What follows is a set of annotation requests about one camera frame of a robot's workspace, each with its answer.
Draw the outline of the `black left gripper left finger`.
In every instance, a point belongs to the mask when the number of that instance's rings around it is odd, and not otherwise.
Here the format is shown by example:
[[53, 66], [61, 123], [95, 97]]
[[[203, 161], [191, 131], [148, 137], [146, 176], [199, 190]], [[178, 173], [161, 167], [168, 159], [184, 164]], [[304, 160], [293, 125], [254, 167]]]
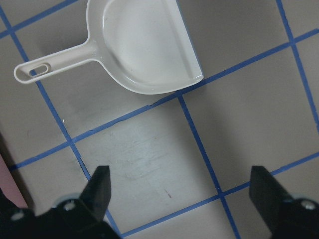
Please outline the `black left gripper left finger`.
[[78, 197], [65, 199], [41, 215], [0, 194], [2, 239], [118, 239], [104, 221], [111, 199], [109, 166], [98, 166]]

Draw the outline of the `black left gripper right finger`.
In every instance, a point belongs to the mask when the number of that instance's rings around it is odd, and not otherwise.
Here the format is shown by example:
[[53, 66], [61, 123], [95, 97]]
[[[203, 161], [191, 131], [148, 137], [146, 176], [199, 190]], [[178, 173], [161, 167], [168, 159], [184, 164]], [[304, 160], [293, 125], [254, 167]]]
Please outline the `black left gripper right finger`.
[[317, 239], [319, 204], [292, 196], [264, 166], [252, 166], [249, 197], [272, 239]]

